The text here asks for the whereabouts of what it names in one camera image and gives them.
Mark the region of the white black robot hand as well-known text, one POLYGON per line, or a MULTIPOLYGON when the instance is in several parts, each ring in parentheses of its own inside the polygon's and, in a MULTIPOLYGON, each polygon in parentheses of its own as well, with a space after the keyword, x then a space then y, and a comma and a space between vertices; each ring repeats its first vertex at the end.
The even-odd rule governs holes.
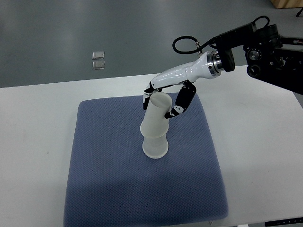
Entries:
POLYGON ((211 51, 203 53, 194 62, 182 64, 160 73, 151 80, 144 90, 143 110, 147 109, 151 94, 158 92, 158 88, 170 87, 183 82, 175 105, 164 117, 169 119, 184 113, 196 94, 196 87, 193 83, 198 78, 214 79, 220 76, 222 70, 223 66, 219 53, 211 51))

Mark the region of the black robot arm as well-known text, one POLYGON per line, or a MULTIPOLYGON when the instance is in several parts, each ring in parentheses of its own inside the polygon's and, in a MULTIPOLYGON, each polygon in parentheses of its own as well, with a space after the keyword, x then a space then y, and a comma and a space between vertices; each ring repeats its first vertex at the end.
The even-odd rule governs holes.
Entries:
POLYGON ((213 37, 203 45, 192 36, 178 37, 172 44, 175 52, 199 53, 200 56, 194 62, 174 67, 154 77, 144 91, 143 108, 147 109, 152 94, 181 84, 175 105, 165 113, 165 118, 184 113, 196 94, 194 82, 197 79, 214 79, 222 71, 234 71, 232 49, 238 46, 243 47, 250 77, 302 94, 303 52, 285 49, 285 44, 302 45, 303 40, 281 36, 276 25, 265 24, 257 28, 255 22, 213 37))

